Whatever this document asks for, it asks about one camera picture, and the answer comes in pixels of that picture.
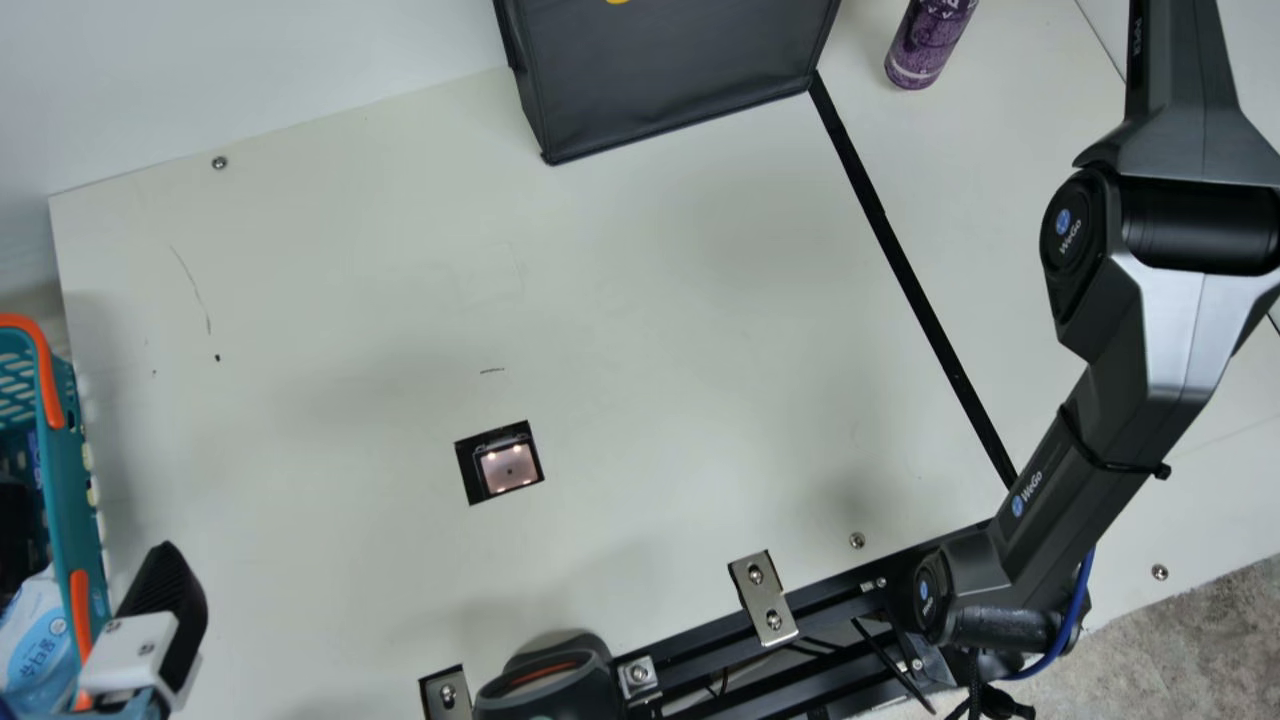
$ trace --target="white tabletop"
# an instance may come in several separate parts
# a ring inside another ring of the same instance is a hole
[[[897,5],[846,4],[822,72],[1020,464],[1080,372],[1039,217],[1120,82],[1046,0],[892,90]],[[209,594],[184,719],[413,717],[428,673],[623,652],[733,611],[731,560],[796,588],[1002,497],[805,97],[548,168],[494,70],[218,154],[50,201],[113,589],[172,539]],[[1107,536],[1092,624],[1280,551],[1277,361],[1257,333]],[[521,419],[547,482],[468,507],[453,442]]]

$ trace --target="square sensor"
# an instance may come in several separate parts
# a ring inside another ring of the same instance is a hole
[[[527,421],[520,421],[453,443],[467,501],[477,505],[543,482],[538,446]]]

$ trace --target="black storage box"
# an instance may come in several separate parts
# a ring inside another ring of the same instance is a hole
[[[809,87],[840,0],[494,0],[550,164]]]

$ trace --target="floor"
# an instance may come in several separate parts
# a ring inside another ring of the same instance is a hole
[[[1280,556],[1126,615],[1004,688],[1053,720],[1280,717]],[[941,714],[963,696],[942,697]],[[900,705],[876,720],[928,717]]]

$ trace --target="blue cable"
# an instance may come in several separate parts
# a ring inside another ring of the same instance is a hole
[[[1053,641],[1053,647],[1048,648],[1039,660],[1028,667],[1023,667],[1018,673],[1005,678],[1006,680],[1025,680],[1033,675],[1038,675],[1042,670],[1053,664],[1055,660],[1062,651],[1066,650],[1068,641],[1071,639],[1071,629],[1080,620],[1080,610],[1084,607],[1084,596],[1089,592],[1089,573],[1093,571],[1093,551],[1096,548],[1089,548],[1089,553],[1084,556],[1084,562],[1080,562],[1080,574],[1075,578],[1075,592],[1071,593],[1071,605],[1066,609],[1066,618],[1062,619],[1062,629],[1057,632],[1057,639]]]

